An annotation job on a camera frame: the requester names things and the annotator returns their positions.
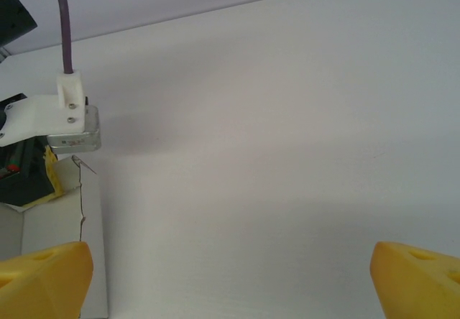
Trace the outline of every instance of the white plastic bracket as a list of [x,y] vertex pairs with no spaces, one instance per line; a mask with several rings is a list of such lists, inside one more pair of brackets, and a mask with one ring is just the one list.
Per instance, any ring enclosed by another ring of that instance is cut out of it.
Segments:
[[85,94],[81,74],[59,74],[57,95],[36,95],[8,105],[0,131],[0,147],[49,134],[76,134],[85,130]]

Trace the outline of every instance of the thin wire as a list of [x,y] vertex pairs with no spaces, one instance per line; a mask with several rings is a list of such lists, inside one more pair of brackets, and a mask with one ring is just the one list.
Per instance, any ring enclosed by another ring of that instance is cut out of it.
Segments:
[[73,73],[72,37],[70,34],[70,15],[67,0],[57,0],[60,12],[60,33],[63,42],[64,73]]

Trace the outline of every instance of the white cardboard box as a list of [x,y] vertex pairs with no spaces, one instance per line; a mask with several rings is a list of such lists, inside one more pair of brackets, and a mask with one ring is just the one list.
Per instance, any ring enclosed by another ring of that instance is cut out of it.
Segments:
[[0,204],[0,260],[66,242],[85,241],[91,250],[94,272],[80,318],[107,318],[98,176],[75,156],[55,163],[55,171],[64,196],[25,211]]

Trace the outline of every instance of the purple cable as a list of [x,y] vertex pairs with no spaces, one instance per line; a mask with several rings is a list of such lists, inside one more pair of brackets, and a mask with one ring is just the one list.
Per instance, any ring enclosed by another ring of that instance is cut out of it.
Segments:
[[60,33],[63,41],[64,73],[73,73],[72,37],[70,36],[70,15],[67,0],[57,0],[60,12]]

